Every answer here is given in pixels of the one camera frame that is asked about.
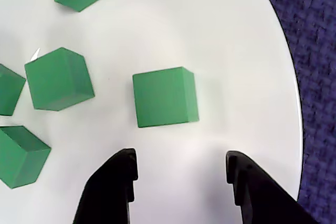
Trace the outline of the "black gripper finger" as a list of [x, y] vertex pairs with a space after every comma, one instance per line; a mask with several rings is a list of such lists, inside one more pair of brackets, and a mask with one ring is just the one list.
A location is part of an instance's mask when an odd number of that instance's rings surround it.
[[240, 151], [226, 153], [227, 183], [243, 223], [317, 223], [265, 170]]
[[130, 223], [129, 203], [138, 179], [134, 148], [111, 156], [86, 182], [73, 223]]

